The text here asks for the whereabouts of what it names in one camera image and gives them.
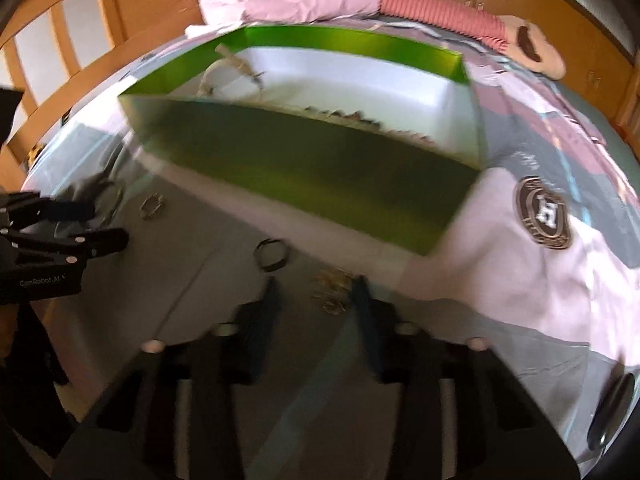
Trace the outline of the gold flower brooch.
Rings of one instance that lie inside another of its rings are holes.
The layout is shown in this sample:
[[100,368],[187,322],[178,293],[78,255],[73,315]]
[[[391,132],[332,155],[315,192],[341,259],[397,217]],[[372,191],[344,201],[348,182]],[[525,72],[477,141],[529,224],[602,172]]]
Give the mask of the gold flower brooch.
[[354,276],[342,269],[318,272],[312,279],[312,302],[328,315],[341,315],[350,305]]

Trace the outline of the wooden bed headboard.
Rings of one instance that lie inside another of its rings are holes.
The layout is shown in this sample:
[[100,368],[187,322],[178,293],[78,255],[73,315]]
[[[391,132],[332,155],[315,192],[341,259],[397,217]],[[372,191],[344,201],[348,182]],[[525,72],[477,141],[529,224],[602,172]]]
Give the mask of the wooden bed headboard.
[[30,153],[91,91],[201,20],[196,0],[23,0],[1,34],[1,82],[23,93],[2,188],[22,187]]

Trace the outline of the black oval remote device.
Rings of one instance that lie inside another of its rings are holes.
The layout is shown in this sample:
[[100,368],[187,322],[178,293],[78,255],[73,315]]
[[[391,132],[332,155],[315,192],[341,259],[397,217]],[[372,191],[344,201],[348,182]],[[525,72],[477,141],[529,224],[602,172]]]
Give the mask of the black oval remote device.
[[598,404],[589,427],[587,443],[592,452],[601,452],[623,426],[634,400],[634,374],[626,373],[610,385]]

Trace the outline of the green cardboard box tray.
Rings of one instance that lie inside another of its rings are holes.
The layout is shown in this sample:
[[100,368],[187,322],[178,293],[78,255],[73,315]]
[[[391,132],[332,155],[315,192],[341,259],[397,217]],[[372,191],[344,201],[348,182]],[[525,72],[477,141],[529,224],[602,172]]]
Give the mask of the green cardboard box tray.
[[243,27],[119,103],[148,153],[419,255],[486,162],[461,55],[366,30]]

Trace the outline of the striped plush toy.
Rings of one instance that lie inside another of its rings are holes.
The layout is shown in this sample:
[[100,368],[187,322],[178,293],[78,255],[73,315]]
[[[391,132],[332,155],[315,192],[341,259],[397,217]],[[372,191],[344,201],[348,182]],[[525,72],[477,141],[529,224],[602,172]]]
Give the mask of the striped plush toy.
[[552,80],[560,80],[566,74],[559,51],[537,25],[524,18],[489,14],[454,0],[380,0],[380,12],[473,38]]

